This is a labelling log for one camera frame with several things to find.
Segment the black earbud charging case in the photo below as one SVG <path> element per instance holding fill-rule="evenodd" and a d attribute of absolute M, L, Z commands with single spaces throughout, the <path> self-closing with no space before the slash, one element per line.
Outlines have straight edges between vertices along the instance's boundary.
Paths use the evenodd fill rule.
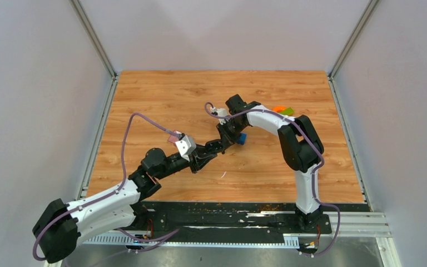
<path fill-rule="evenodd" d="M 224 153 L 224 145 L 221 139 L 211 140 L 205 143 L 205 151 L 208 154 Z"/>

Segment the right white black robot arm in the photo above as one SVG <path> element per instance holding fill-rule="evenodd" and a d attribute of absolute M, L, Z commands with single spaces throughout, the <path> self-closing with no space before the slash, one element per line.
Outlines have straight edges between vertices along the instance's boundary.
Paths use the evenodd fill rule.
<path fill-rule="evenodd" d="M 256 101 L 246 103 L 239 95 L 230 97 L 226 105 L 227 108 L 216 108 L 208 102 L 205 110 L 219 120 L 219 133 L 228 143 L 240 141 L 247 126 L 279 138 L 283 158 L 295 173 L 296 227 L 302 232 L 311 231 L 322 215 L 317 173 L 324 164 L 324 146 L 311 120 L 305 115 L 280 114 Z"/>

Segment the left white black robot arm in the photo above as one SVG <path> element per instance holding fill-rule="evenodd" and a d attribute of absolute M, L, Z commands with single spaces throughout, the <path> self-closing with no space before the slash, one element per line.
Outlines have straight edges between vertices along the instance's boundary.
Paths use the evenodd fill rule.
<path fill-rule="evenodd" d="M 36 238 L 33 257 L 56 263 L 96 235 L 127 226 L 143 229 L 148 215 L 136 206 L 160 189 L 159 179 L 185 168 L 196 173 L 217 154 L 225 152 L 219 140 L 193 147 L 183 141 L 177 145 L 179 152 L 170 156 L 160 148 L 148 150 L 132 174 L 101 193 L 69 203 L 61 199 L 51 201 L 32 229 Z"/>

